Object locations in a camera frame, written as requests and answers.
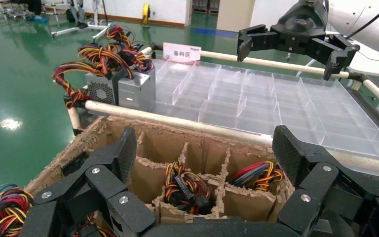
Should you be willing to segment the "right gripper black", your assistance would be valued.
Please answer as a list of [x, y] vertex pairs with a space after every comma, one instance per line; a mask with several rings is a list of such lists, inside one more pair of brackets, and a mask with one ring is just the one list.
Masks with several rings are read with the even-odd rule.
[[326, 37], [328, 9], [323, 0], [300, 0], [270, 30], [260, 24], [240, 30], [237, 61], [242, 62], [251, 51], [276, 49], [302, 55], [325, 65], [323, 80], [348, 67], [359, 50], [342, 35]]

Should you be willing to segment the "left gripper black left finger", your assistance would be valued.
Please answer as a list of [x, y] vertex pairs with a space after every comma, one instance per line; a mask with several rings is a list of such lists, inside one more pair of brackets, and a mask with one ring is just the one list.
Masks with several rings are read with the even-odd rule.
[[154, 226], [155, 215], [126, 182], [137, 153], [132, 127], [113, 144], [96, 149], [75, 172], [39, 191], [32, 208], [35, 237], [94, 237], [97, 227], [82, 230], [86, 217], [99, 211], [116, 237], [141, 237]]

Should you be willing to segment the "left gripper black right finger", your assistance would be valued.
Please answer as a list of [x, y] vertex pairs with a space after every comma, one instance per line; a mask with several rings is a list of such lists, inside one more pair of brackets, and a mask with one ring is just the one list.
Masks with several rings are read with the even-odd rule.
[[298, 140], [283, 125], [272, 149], [294, 186], [277, 221], [300, 236], [327, 222], [333, 236], [379, 236], [379, 181], [343, 166], [324, 147]]

